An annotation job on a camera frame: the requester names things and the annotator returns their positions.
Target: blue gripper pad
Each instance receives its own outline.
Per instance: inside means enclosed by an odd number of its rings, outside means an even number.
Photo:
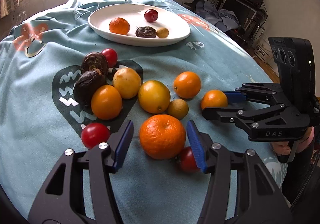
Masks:
[[[205,152],[199,140],[199,131],[193,121],[187,122],[187,136],[193,152],[193,156],[196,160],[197,166],[202,172],[207,170],[207,163],[205,160]]]
[[[125,156],[127,155],[127,151],[129,149],[132,137],[133,137],[133,122],[130,121],[115,151],[115,162],[112,167],[116,171],[118,171],[123,166],[124,159],[125,159]]]
[[[224,93],[228,98],[228,103],[240,103],[247,100],[247,96],[242,94],[241,92],[226,91]]]

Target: mandarin orange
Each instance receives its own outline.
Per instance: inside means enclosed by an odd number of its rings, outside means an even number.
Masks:
[[[158,160],[170,159],[183,149],[186,131],[177,118],[155,115],[141,125],[139,138],[147,155]]]
[[[112,33],[127,35],[130,30],[130,24],[123,18],[115,18],[110,22],[109,30]]]
[[[179,97],[193,98],[201,89],[200,77],[191,71],[183,72],[174,80],[173,89]]]
[[[226,94],[220,90],[210,90],[204,94],[201,100],[201,109],[206,107],[226,107],[228,106],[228,98]]]

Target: fruit on plate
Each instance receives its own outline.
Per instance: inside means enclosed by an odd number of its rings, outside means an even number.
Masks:
[[[111,120],[120,114],[122,99],[118,90],[110,85],[97,89],[91,99],[92,112],[102,120]]]
[[[100,69],[105,75],[108,74],[108,62],[100,52],[91,52],[83,58],[81,73],[93,69]]]
[[[130,30],[130,24],[123,18],[115,18],[109,23],[109,30],[112,33],[127,35]]]
[[[143,150],[153,159],[170,159],[183,149],[186,131],[177,118],[155,115],[141,125],[139,139]]]
[[[149,9],[144,13],[144,18],[147,22],[154,22],[158,19],[159,14],[156,10]]]
[[[158,28],[157,29],[157,36],[160,39],[165,39],[166,37],[168,37],[169,35],[169,31],[167,28]]]
[[[123,99],[130,99],[138,94],[141,87],[141,77],[134,69],[119,69],[113,76],[113,86]]]
[[[108,62],[108,67],[113,68],[118,62],[118,54],[112,48],[106,48],[101,52]]]
[[[146,26],[137,28],[136,36],[140,38],[155,38],[157,36],[157,32],[154,28]]]
[[[177,157],[177,164],[179,168],[186,173],[195,173],[200,170],[196,164],[191,147],[189,146],[183,148],[179,153]]]
[[[226,94],[220,90],[210,90],[204,94],[201,100],[201,109],[206,107],[226,107],[228,106],[228,98]]]
[[[170,91],[160,81],[149,80],[142,84],[138,92],[140,106],[151,114],[160,114],[169,106]]]
[[[175,99],[170,102],[167,113],[179,120],[183,119],[189,112],[189,106],[185,100]]]
[[[108,141],[110,130],[103,124],[88,124],[81,133],[81,141],[85,147],[92,149],[101,142]]]
[[[173,82],[175,93],[182,98],[193,98],[201,89],[200,77],[191,71],[181,73]]]
[[[80,104],[89,106],[95,91],[106,83],[106,76],[100,69],[84,72],[73,88],[73,97]]]

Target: light blue tablecloth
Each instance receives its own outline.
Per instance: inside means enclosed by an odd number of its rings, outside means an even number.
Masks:
[[[190,24],[191,35],[167,47],[132,47],[103,39],[89,27],[88,17],[98,8],[118,3],[149,4],[179,14]],[[177,98],[172,89],[174,78],[183,71],[196,72],[202,89],[188,101],[190,111],[183,124],[193,119],[200,131],[230,150],[255,149],[281,185],[286,166],[277,161],[268,143],[249,142],[245,132],[233,124],[201,117],[199,102],[206,91],[232,91],[242,83],[270,82],[243,49],[172,0],[69,0],[16,26],[0,43],[0,183],[24,217],[63,151],[85,150],[79,138],[81,127],[96,118],[73,103],[72,89],[84,55],[108,47],[117,51],[121,65],[142,73],[144,81],[155,79],[167,85],[173,99]],[[116,121],[105,122],[112,132],[124,118],[135,126],[124,166],[111,176],[124,223],[194,224],[209,176],[181,173],[169,160],[149,160],[138,138],[140,125],[149,116],[133,102],[124,104]],[[235,173],[231,183],[227,217],[235,207]],[[88,173],[84,185],[87,215],[93,217]]]

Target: wooden floor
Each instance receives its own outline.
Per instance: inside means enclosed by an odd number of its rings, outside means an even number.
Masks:
[[[246,50],[247,53],[253,57],[255,55],[254,51],[252,48]],[[269,66],[269,64],[264,63],[260,58],[255,56],[254,61],[258,63],[258,65],[264,70],[264,72],[270,77],[270,79],[274,83],[280,83],[278,75],[273,71],[273,69]]]

